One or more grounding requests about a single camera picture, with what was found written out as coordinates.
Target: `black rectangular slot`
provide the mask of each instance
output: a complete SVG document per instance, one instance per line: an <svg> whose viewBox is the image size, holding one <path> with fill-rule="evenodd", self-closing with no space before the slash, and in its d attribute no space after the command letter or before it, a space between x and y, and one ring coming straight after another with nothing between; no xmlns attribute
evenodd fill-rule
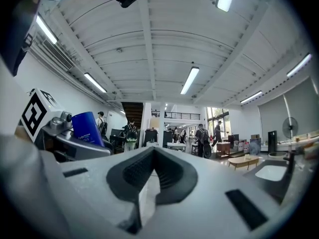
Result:
<svg viewBox="0 0 319 239"><path fill-rule="evenodd" d="M226 196L245 220L250 230L254 230L268 220L240 190L228 191Z"/></svg>
<svg viewBox="0 0 319 239"><path fill-rule="evenodd" d="M63 175L65 178L67 178L67 177L72 177L74 175L78 175L78 174L86 173L86 172L88 172L88 170L86 168L78 168L78 169L64 172Z"/></svg>

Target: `staircase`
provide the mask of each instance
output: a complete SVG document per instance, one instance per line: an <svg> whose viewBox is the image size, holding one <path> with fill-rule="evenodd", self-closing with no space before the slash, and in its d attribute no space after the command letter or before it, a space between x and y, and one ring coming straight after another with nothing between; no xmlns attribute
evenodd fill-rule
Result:
<svg viewBox="0 0 319 239"><path fill-rule="evenodd" d="M143 115L143 103L122 103L126 118L128 121L134 119L137 129L141 128L142 115Z"/></svg>

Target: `sink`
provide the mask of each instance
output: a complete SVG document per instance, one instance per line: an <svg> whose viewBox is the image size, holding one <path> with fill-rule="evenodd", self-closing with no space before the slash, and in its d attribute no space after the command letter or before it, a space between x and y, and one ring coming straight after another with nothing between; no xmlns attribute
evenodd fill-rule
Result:
<svg viewBox="0 0 319 239"><path fill-rule="evenodd" d="M286 169L287 167L285 166L266 165L255 175L265 180L280 181L283 178Z"/></svg>

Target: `black backpack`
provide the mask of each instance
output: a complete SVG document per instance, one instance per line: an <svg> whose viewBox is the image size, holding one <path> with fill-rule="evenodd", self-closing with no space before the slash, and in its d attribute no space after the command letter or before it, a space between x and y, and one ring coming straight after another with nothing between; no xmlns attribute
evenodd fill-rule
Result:
<svg viewBox="0 0 319 239"><path fill-rule="evenodd" d="M210 138L209 138L209 135L208 135L208 131L205 130L205 129L200 129L200 131L201 131L200 143L202 145L209 144Z"/></svg>
<svg viewBox="0 0 319 239"><path fill-rule="evenodd" d="M138 139L138 132L135 126L128 124L129 130L126 133L126 142L135 142Z"/></svg>
<svg viewBox="0 0 319 239"><path fill-rule="evenodd" d="M106 122L103 122L99 126L99 131L101 135L106 135L106 131L108 130L108 124Z"/></svg>

